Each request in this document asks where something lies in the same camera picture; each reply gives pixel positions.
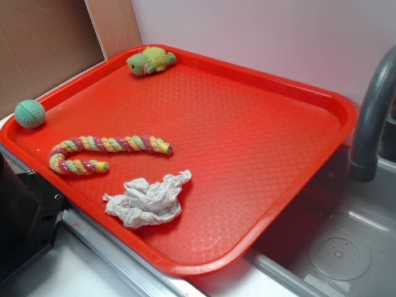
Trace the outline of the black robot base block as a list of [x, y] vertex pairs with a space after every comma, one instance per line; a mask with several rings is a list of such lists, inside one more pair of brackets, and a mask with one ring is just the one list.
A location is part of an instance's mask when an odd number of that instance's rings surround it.
[[15, 173], [1, 156], [1, 284], [54, 246], [64, 194], [40, 174]]

